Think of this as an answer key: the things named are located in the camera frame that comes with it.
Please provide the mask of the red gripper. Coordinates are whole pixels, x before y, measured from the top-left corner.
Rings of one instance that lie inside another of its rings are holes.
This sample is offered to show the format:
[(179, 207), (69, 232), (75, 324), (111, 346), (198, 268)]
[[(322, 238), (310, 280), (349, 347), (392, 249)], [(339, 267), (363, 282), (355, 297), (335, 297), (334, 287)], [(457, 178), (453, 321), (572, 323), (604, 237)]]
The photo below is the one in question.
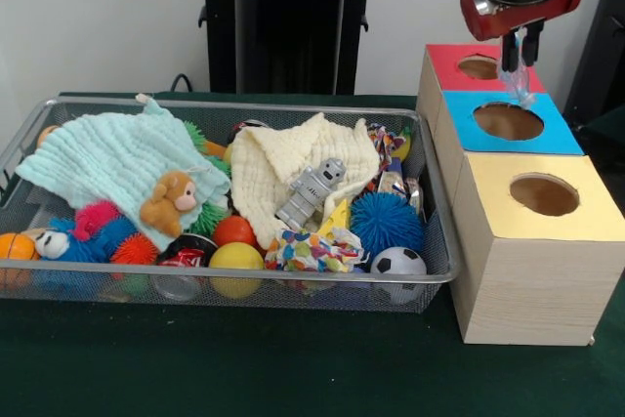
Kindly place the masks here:
[(538, 60), (539, 40), (544, 22), (574, 11), (581, 0), (543, 0), (527, 5), (504, 4), (495, 0), (460, 0), (460, 8), (471, 34), (478, 41), (501, 38), (501, 69), (514, 73), (519, 67), (518, 28), (525, 26), (521, 57), (525, 66)]

